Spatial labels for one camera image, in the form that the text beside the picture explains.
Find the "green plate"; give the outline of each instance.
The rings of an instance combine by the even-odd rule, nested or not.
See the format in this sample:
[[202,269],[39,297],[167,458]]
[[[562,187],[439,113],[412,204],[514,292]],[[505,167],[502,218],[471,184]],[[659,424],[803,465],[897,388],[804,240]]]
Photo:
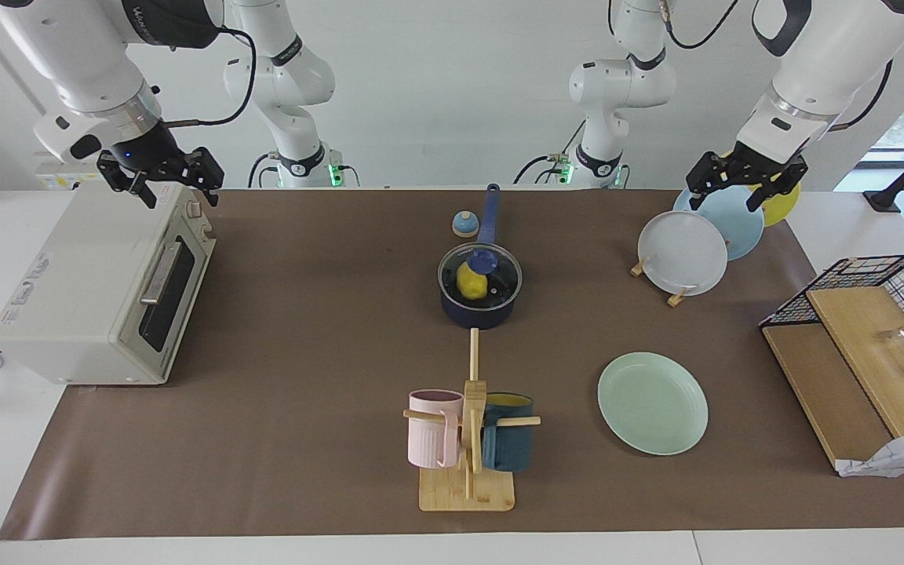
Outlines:
[[629,353],[599,379],[599,409],[616,436],[647,454],[681,454],[703,437],[706,397],[682,365],[654,353]]

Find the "white tabletop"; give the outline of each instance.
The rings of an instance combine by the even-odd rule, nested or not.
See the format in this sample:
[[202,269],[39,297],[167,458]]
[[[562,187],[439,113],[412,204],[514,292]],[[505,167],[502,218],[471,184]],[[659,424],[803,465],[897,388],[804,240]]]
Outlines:
[[[66,192],[0,192],[0,308],[69,201]],[[842,257],[904,253],[901,216],[875,214],[858,194],[803,194],[789,225],[816,271]],[[8,360],[0,369],[0,523],[62,390]],[[904,562],[904,529],[0,542],[0,563],[383,563],[406,556],[437,565],[461,563],[462,551],[488,561],[507,553],[524,563],[891,564]]]

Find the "brown table mat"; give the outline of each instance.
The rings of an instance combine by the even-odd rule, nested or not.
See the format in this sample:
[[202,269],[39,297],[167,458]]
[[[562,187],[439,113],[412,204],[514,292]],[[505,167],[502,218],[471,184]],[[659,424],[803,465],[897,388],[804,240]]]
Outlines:
[[[534,465],[511,512],[425,514],[401,411],[467,377],[435,272],[482,192],[225,193],[169,383],[69,387],[0,539],[904,526],[904,476],[838,478],[756,328],[813,276],[788,226],[675,310],[628,275],[674,199],[503,194],[524,288],[483,333],[481,375],[535,398]],[[631,351],[706,393],[688,453],[640,454],[603,422],[600,372]]]

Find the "white toaster oven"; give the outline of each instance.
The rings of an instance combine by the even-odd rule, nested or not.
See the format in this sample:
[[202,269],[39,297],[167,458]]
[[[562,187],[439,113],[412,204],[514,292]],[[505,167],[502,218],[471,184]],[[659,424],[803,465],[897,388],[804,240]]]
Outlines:
[[215,247],[190,189],[153,187],[148,209],[83,184],[0,315],[0,349],[61,384],[169,378]]

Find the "black wire rack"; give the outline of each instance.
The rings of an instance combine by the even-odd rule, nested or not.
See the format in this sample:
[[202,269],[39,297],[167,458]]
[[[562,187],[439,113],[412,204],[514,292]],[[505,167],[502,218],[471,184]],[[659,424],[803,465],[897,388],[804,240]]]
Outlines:
[[761,328],[794,324],[821,324],[818,313],[807,299],[809,290],[853,289],[856,286],[883,286],[904,312],[904,255],[888,257],[858,257],[839,260],[826,269],[810,285],[804,287],[771,317],[764,319]]

